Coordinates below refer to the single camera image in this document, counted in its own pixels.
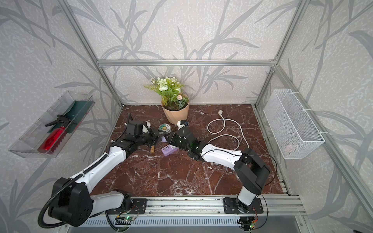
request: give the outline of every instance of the white power cord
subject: white power cord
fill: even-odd
[[[239,128],[240,128],[240,130],[241,130],[241,133],[242,133],[242,137],[244,138],[247,147],[250,148],[249,143],[247,143],[246,138],[245,138],[245,136],[244,136],[244,132],[242,131],[241,125],[240,125],[237,121],[235,121],[235,120],[224,118],[224,117],[223,117],[223,111],[222,111],[222,110],[219,110],[218,115],[221,116],[221,119],[215,119],[215,120],[211,121],[211,122],[207,125],[207,131],[208,131],[209,133],[211,133],[211,134],[217,134],[217,133],[220,133],[220,132],[222,132],[223,129],[225,128],[225,120],[230,120],[230,121],[235,122],[236,124],[238,124],[238,126],[239,126]],[[223,120],[223,128],[222,128],[219,132],[211,132],[211,131],[209,130],[209,126],[210,126],[211,123],[213,123],[213,122],[215,122],[215,121],[217,121],[217,120]],[[217,138],[219,138],[219,137],[221,137],[221,136],[230,136],[230,137],[235,138],[235,139],[237,140],[237,142],[238,142],[238,146],[236,147],[236,149],[234,149],[234,151],[238,149],[238,147],[239,147],[239,140],[238,140],[238,138],[235,137],[235,136],[233,136],[233,135],[230,135],[230,134],[222,134],[222,135],[219,135],[219,136],[217,136],[217,137],[211,139],[211,140],[209,141],[209,143],[210,143],[212,140],[215,140],[215,139],[217,139]]]

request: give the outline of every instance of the white wire basket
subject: white wire basket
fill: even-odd
[[[290,89],[274,89],[264,114],[284,159],[304,158],[325,141]]]

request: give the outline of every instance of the wallpaper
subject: wallpaper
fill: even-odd
[[[270,144],[291,195],[299,195],[317,233],[373,232],[373,222],[350,190],[323,146],[298,160],[283,159],[263,113],[274,88],[285,88],[274,74],[257,105]]]
[[[37,225],[53,183],[82,170],[107,143],[120,106],[55,1],[0,1],[0,232],[51,232]],[[54,159],[21,158],[10,146],[65,91],[95,104]],[[45,218],[46,222],[55,220]]]
[[[373,192],[373,1],[308,6],[281,67]]]
[[[68,0],[98,59],[273,59],[298,0]]]
[[[144,88],[154,77],[177,77],[191,104],[255,103],[269,72],[266,66],[112,66],[105,67],[122,103],[160,104]]]

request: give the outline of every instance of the purple power strip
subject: purple power strip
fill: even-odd
[[[167,145],[165,147],[162,148],[162,153],[165,155],[165,156],[168,156],[169,154],[172,154],[174,153],[175,151],[177,151],[179,148],[178,147],[174,147],[172,145]]]

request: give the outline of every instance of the marble floor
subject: marble floor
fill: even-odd
[[[190,105],[188,121],[194,136],[206,142],[217,136],[210,134],[206,126],[210,121],[220,118],[218,110],[224,111],[223,117],[241,123],[250,148],[261,154],[261,158],[270,166],[271,174],[267,182],[273,176],[275,179],[264,188],[263,193],[283,193],[275,174],[275,167],[270,157],[265,156],[268,150],[251,105]],[[132,114],[134,120],[148,121],[156,128],[162,123],[169,123],[161,106],[125,106],[111,139],[116,139],[121,134],[128,113]],[[216,121],[209,129],[217,132],[222,127],[223,122]],[[218,135],[220,134],[235,135],[241,140],[238,149],[242,150],[246,147],[236,123],[226,121],[226,127]],[[237,146],[237,141],[228,136],[220,137],[211,143],[227,149],[235,149]],[[242,184],[230,168],[216,163],[194,161],[181,150],[165,157],[161,148],[166,145],[167,143],[161,142],[156,146],[154,154],[150,153],[150,149],[137,150],[110,171],[94,188],[91,195],[116,189],[130,192],[132,196],[233,195],[240,192]]]

